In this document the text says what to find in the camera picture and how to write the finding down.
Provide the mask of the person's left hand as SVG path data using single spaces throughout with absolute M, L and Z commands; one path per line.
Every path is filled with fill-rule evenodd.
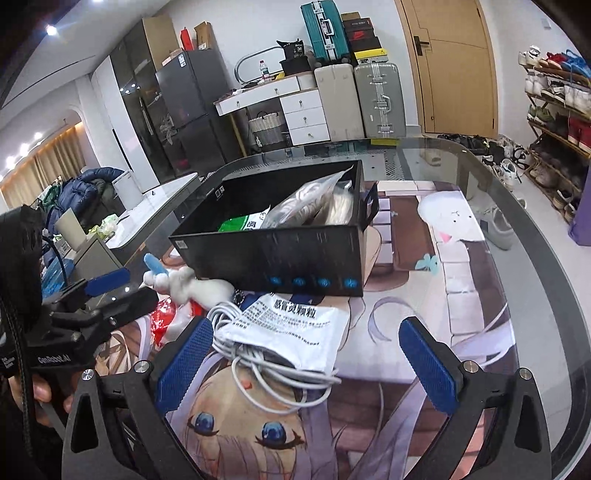
M 52 400 L 52 391 L 49 384 L 39 375 L 34 374 L 33 380 L 33 395 L 34 400 L 39 404 L 50 404 Z M 8 379 L 12 398 L 20 410 L 23 409 L 23 390 L 20 379 L 16 376 Z M 69 395 L 63 401 L 62 408 L 69 414 L 72 408 L 73 396 Z M 45 427 L 51 427 L 51 421 L 46 412 L 40 408 L 36 408 L 36 420 L 39 424 Z

